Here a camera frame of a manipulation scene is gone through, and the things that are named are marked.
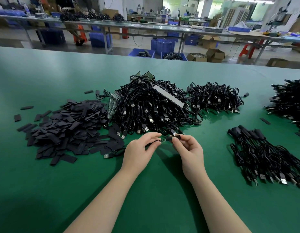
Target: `workbench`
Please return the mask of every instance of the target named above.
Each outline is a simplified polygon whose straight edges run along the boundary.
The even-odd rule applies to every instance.
[[[253,233],[299,233],[300,189],[291,183],[247,185],[227,130],[238,125],[261,129],[269,142],[300,159],[297,127],[267,115],[263,108],[274,95],[270,84],[299,79],[300,70],[6,47],[0,47],[0,233],[63,232],[121,168],[123,159],[103,159],[95,153],[52,167],[49,159],[35,160],[37,147],[27,147],[25,133],[16,129],[33,123],[38,113],[59,109],[68,98],[95,99],[94,93],[84,91],[113,92],[139,70],[183,89],[209,81],[238,87],[240,95],[250,93],[240,114],[209,113],[201,125],[182,130],[202,145],[208,176]],[[34,108],[20,110],[28,105]],[[22,121],[14,122],[16,114]],[[125,144],[139,137],[128,135]],[[132,185],[113,232],[208,232],[170,143],[156,150]]]
[[[40,29],[48,29],[47,27],[31,27],[24,25],[24,20],[26,21],[40,21],[40,22],[46,22],[46,23],[62,23],[58,18],[45,18],[45,19],[39,19],[34,16],[29,16],[29,17],[19,17],[19,16],[7,16],[7,15],[0,15],[0,18],[8,19],[8,20],[15,20],[20,23],[21,26],[23,26],[26,36],[28,39],[28,42],[30,43],[31,47],[31,39],[30,36],[27,32],[28,29],[37,29],[38,33],[40,34]],[[197,35],[210,35],[210,36],[219,36],[219,37],[228,37],[229,38],[235,38],[233,42],[231,41],[214,41],[214,42],[219,42],[219,43],[233,43],[235,45],[246,45],[246,44],[251,44],[251,48],[253,47],[258,47],[260,48],[260,52],[254,61],[253,65],[255,65],[260,58],[261,54],[263,53],[264,49],[269,46],[269,47],[282,47],[282,48],[293,48],[294,46],[282,46],[282,45],[270,45],[272,42],[278,42],[278,43],[285,43],[288,40],[285,39],[285,37],[268,37],[268,36],[253,36],[253,35],[247,35],[244,33],[239,33],[239,35],[232,34],[228,31],[223,31],[222,33],[212,33],[212,32],[206,32],[203,31],[202,29],[193,29],[190,28],[189,26],[175,26],[175,25],[165,25],[165,24],[153,24],[153,23],[132,23],[132,22],[114,22],[114,21],[93,21],[93,20],[88,20],[88,19],[80,19],[80,21],[65,21],[65,23],[74,23],[78,25],[87,25],[87,26],[98,26],[101,31],[93,31],[93,30],[80,30],[80,32],[99,32],[104,34],[104,41],[105,41],[105,52],[108,54],[110,51],[112,51],[112,46],[108,48],[107,46],[107,37],[111,38],[111,35],[107,34],[119,34],[119,35],[130,35],[130,36],[142,36],[142,37],[153,37],[152,34],[139,34],[134,31],[132,33],[131,31],[129,33],[119,33],[119,32],[112,32],[110,31],[110,28],[112,27],[117,27],[117,28],[127,28],[129,30],[134,29],[134,30],[154,30],[154,31],[161,31],[161,32],[176,32],[180,33],[180,37],[170,37],[170,36],[156,36],[157,38],[168,38],[168,39],[180,39],[179,43],[179,49],[178,53],[183,53],[184,49],[184,42],[186,38],[189,37],[190,34],[197,34]],[[65,28],[58,28],[58,27],[51,27],[52,29],[58,29],[58,30],[65,30]],[[243,64],[246,63],[248,57],[249,57],[250,50],[246,54],[245,60]]]

